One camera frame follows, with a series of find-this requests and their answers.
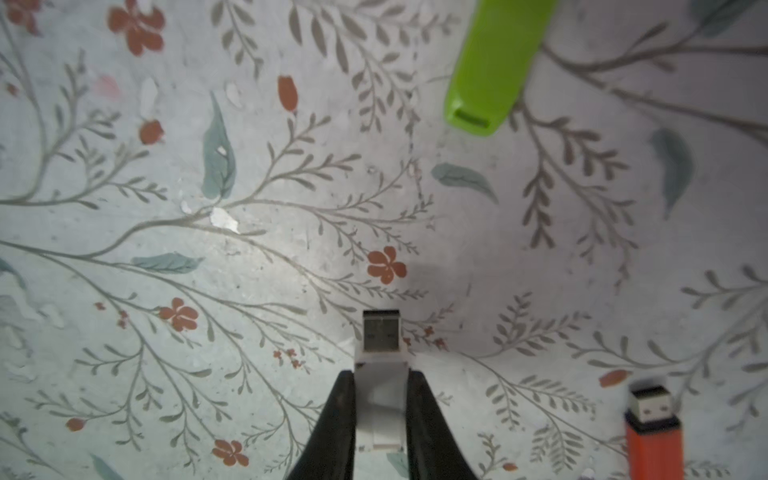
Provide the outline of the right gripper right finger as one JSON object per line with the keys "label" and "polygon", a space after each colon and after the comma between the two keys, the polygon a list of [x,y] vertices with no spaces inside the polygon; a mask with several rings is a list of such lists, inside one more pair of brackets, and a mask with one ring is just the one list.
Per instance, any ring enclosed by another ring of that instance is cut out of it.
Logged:
{"label": "right gripper right finger", "polygon": [[406,392],[410,480],[476,480],[421,371],[410,370]]}

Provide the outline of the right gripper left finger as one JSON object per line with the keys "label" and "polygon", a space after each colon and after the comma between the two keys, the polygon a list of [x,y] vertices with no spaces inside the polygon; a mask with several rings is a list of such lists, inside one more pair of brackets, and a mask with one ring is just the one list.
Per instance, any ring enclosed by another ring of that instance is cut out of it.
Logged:
{"label": "right gripper left finger", "polygon": [[354,374],[339,373],[288,480],[352,480],[357,408]]}

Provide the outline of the white usb drive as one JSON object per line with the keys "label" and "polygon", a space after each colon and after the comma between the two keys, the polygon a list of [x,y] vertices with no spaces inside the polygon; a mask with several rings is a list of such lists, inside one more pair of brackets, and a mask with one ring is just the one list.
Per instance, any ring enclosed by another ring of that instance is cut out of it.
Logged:
{"label": "white usb drive", "polygon": [[401,452],[406,446],[409,364],[397,310],[366,310],[355,350],[356,450]]}

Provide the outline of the red usb drive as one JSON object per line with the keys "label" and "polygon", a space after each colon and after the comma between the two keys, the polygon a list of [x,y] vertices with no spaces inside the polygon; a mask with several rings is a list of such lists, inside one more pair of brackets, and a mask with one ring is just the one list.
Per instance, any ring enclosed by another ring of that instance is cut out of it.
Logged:
{"label": "red usb drive", "polygon": [[631,480],[683,480],[683,429],[663,386],[630,392],[624,414]]}

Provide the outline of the green usb drive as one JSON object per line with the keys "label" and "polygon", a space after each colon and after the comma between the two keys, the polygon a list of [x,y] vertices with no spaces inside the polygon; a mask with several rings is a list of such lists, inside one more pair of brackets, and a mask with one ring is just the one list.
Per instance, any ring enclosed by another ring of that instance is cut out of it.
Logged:
{"label": "green usb drive", "polygon": [[481,0],[444,102],[445,121],[487,137],[523,90],[557,8],[554,0]]}

